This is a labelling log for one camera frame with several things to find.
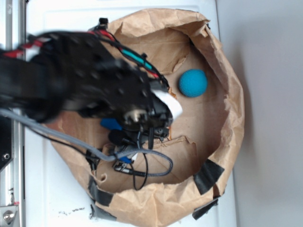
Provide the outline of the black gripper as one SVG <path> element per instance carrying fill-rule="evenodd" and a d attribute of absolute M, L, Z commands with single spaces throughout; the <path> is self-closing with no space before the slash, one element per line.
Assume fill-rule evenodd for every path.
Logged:
<path fill-rule="evenodd" d="M 151 139 L 168 137 L 173 118 L 183 113 L 159 79 L 122 59 L 95 63 L 79 90 L 87 101 L 79 115 L 114 118 L 125 131 L 141 131 Z"/>

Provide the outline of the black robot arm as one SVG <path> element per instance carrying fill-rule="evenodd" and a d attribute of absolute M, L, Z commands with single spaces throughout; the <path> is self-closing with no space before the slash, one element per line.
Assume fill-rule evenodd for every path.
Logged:
<path fill-rule="evenodd" d="M 183 112 L 165 77 L 106 30 L 44 33 L 1 51 L 0 105 L 37 122 L 62 111 L 112 118 L 160 138 Z"/>

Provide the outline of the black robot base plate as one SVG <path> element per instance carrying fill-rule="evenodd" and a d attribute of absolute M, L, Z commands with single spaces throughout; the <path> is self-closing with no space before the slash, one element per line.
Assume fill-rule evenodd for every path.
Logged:
<path fill-rule="evenodd" d="M 0 117 L 0 171 L 12 159 L 12 122 L 11 119 Z"/>

